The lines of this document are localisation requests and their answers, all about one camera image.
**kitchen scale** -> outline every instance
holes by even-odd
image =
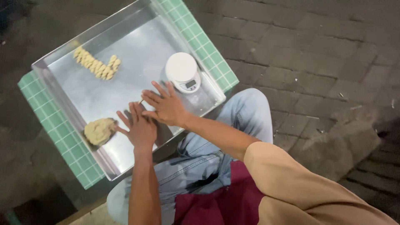
[[[182,93],[196,92],[201,85],[201,79],[196,60],[188,53],[178,52],[167,61],[165,73],[176,89]]]

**beige sleeve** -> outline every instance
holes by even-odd
[[[321,224],[397,224],[340,184],[310,172],[273,144],[251,144],[244,163],[266,196],[260,203],[260,213],[270,213],[271,205],[278,200],[300,209],[292,216],[301,217],[305,212]]]

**jeans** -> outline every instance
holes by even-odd
[[[272,143],[272,121],[267,98],[251,88],[234,95],[222,108],[217,121],[224,122],[261,141]],[[178,145],[180,157],[154,166],[160,192],[163,225],[175,217],[175,197],[180,194],[209,194],[230,185],[230,162],[233,158],[200,137],[189,133]],[[110,216],[128,224],[131,177],[121,181],[107,197]]]

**person's left hand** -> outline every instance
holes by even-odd
[[[129,131],[117,127],[116,130],[126,135],[134,146],[134,154],[152,154],[153,144],[157,139],[157,127],[151,118],[142,116],[143,109],[138,102],[129,103],[129,110],[132,114],[132,124],[121,111],[117,115],[129,128]]]

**metal tray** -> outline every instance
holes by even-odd
[[[112,80],[97,79],[75,62],[73,52],[81,45],[104,63],[114,54],[122,60]],[[130,4],[47,54],[32,68],[74,129],[82,134],[90,121],[108,117],[119,120],[117,110],[126,109],[131,101],[138,101],[143,89],[155,90],[150,83],[152,80],[166,81],[165,64],[176,52],[190,53],[199,64],[200,90],[179,95],[187,110],[204,116],[223,103],[226,97],[178,28],[153,0],[138,0]],[[152,110],[147,103],[144,106]],[[182,131],[180,127],[161,125],[153,151]],[[133,146],[123,134],[115,134],[100,148],[90,146],[82,135],[81,139],[109,180],[133,167]]]

